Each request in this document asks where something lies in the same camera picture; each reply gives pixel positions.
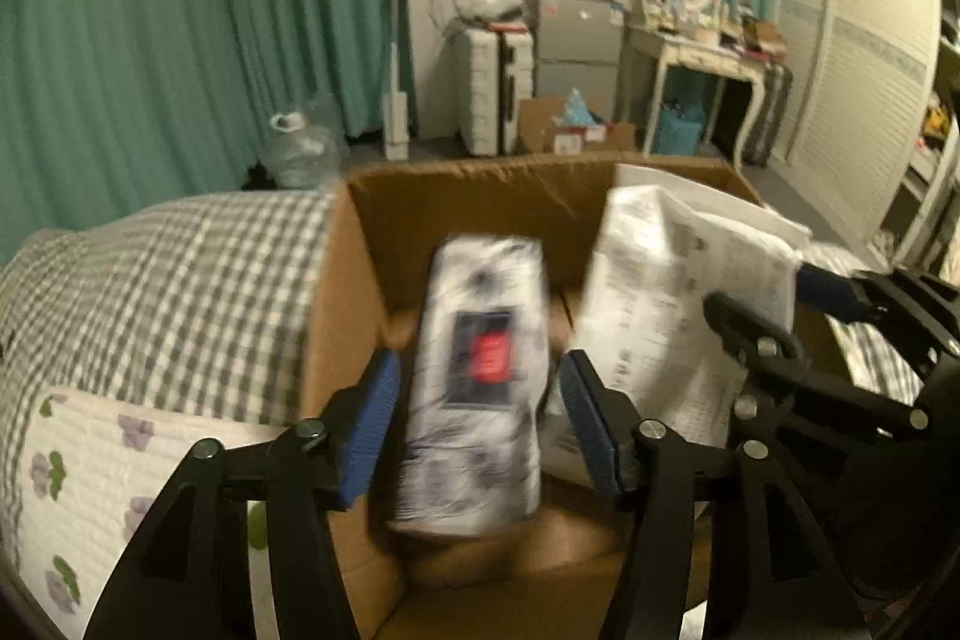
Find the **brown cardboard box on bed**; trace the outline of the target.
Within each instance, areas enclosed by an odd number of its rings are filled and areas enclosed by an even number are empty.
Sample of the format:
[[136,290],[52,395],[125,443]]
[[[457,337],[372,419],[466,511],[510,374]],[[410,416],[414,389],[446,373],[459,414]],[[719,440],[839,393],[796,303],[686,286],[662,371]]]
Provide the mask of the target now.
[[[569,422],[560,362],[604,200],[567,187],[568,161],[382,167],[350,177],[332,203],[309,325],[301,408],[317,413],[353,385],[378,347],[400,360],[400,392],[373,489],[332,521],[348,604],[364,638],[605,638],[633,516],[597,491]],[[529,520],[475,539],[391,526],[398,463],[433,253],[460,234],[542,244],[550,374],[539,408],[540,505]]]

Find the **large teal curtain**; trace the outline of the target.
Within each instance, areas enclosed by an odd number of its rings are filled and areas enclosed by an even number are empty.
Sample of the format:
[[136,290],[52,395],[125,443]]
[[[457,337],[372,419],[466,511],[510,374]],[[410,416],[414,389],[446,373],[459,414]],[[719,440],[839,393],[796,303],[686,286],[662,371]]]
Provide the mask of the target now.
[[389,0],[2,0],[2,250],[235,190],[274,113],[382,124]]

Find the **grey mini fridge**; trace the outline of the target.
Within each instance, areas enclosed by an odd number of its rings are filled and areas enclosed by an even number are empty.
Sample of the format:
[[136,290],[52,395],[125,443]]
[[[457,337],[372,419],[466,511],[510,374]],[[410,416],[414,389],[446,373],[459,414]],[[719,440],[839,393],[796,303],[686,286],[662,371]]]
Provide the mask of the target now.
[[573,89],[604,120],[619,87],[623,11],[602,0],[535,0],[535,96]]

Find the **white louvred wardrobe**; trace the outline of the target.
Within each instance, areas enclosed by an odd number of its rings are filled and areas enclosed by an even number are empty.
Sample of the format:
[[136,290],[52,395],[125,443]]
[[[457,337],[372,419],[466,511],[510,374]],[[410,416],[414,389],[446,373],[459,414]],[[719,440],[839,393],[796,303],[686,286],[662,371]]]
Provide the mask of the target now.
[[778,0],[794,81],[773,156],[836,232],[870,242],[934,83],[940,0]]

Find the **white floral quilted mat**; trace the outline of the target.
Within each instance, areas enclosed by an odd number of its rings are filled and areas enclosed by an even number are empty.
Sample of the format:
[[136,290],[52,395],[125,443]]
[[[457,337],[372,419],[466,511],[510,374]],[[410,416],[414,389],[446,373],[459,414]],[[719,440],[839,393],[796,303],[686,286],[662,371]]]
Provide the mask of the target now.
[[242,447],[280,432],[65,386],[43,393],[16,471],[26,587],[65,637],[82,637],[127,542],[190,447],[205,437]]

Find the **floral patterned tissue pack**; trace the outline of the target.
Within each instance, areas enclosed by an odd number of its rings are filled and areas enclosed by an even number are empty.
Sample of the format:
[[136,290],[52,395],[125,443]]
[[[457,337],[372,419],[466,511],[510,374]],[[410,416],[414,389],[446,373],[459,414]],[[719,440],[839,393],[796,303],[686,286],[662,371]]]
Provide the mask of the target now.
[[391,526],[475,539],[540,505],[550,374],[542,244],[460,234],[433,253]]

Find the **white printed tissue pack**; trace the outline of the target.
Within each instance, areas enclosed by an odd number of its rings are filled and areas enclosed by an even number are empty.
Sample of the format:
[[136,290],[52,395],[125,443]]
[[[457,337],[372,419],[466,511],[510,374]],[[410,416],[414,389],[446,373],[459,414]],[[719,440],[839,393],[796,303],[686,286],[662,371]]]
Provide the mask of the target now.
[[604,200],[573,346],[643,416],[721,447],[745,374],[706,323],[704,299],[724,292],[791,328],[811,229],[736,195],[742,177],[716,159],[568,161],[558,177]]

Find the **cardboard box on floor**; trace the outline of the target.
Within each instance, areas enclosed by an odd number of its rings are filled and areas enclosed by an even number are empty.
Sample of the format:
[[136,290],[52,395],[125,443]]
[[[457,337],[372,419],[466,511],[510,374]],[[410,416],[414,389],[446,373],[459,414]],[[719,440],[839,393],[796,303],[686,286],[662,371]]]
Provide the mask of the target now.
[[517,144],[526,154],[636,151],[635,127],[602,119],[578,91],[524,99],[517,122]]

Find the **white suitcase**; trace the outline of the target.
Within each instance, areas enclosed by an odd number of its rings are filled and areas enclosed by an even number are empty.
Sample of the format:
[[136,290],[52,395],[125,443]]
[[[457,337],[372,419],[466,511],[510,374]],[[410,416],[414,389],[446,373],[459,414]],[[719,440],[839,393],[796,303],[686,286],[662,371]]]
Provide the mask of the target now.
[[462,29],[454,37],[459,133],[477,158],[511,156],[519,145],[519,110],[534,92],[529,31]]

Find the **clear water jug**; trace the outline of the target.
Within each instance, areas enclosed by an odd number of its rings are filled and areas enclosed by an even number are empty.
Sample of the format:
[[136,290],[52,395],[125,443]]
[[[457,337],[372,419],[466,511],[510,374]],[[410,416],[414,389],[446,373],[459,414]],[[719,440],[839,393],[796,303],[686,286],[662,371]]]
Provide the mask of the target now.
[[313,190],[342,174],[347,136],[342,110],[332,94],[319,92],[268,119],[260,162],[283,190]]

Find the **dark suitcase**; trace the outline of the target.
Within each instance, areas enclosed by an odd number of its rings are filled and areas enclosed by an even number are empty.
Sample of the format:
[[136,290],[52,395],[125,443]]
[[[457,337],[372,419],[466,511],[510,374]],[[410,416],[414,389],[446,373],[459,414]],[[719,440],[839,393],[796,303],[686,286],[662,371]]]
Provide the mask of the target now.
[[776,136],[781,130],[782,119],[786,115],[793,81],[793,72],[786,65],[766,65],[765,99],[743,147],[742,159],[745,164],[765,167],[768,163]]

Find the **white flat mop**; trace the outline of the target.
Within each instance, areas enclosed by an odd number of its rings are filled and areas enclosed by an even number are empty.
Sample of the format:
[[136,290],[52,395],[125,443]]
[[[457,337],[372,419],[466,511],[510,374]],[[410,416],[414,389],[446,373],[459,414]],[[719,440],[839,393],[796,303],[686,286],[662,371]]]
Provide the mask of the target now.
[[391,163],[409,159],[409,108],[407,92],[400,89],[400,47],[398,46],[398,12],[400,0],[389,5],[389,71],[384,94],[384,156]]

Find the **teal laundry basket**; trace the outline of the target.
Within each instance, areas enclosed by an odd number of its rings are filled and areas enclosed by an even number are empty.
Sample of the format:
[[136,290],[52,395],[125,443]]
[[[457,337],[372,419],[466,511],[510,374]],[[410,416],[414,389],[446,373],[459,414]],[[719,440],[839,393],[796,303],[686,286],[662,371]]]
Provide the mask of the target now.
[[706,125],[700,103],[663,103],[652,152],[665,156],[695,156]]

